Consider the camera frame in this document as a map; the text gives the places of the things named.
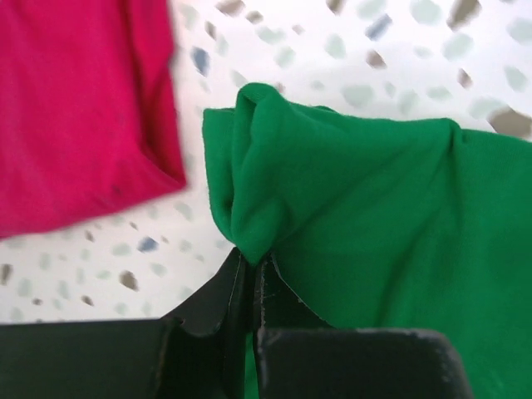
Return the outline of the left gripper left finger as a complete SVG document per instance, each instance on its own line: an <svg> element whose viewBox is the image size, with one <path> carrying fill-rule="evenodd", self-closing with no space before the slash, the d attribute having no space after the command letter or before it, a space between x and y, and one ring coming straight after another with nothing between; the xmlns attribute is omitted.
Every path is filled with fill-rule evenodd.
<svg viewBox="0 0 532 399"><path fill-rule="evenodd" d="M246 261L161 318L5 324L4 398L241 398Z"/></svg>

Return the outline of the green t-shirt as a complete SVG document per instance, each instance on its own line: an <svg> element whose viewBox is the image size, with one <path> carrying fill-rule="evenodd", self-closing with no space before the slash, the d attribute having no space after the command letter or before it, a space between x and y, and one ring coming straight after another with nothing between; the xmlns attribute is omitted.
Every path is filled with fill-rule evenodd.
<svg viewBox="0 0 532 399"><path fill-rule="evenodd" d="M531 395L531 145L250 83L203 114L215 224L337 328L426 328L478 398Z"/></svg>

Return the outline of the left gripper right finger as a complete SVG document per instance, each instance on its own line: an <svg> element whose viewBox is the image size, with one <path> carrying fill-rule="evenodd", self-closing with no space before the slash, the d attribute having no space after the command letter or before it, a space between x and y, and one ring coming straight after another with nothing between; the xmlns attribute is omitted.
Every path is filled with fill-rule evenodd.
<svg viewBox="0 0 532 399"><path fill-rule="evenodd" d="M253 316L262 398L473 396L445 336L425 329L334 328L288 286L271 255L256 268Z"/></svg>

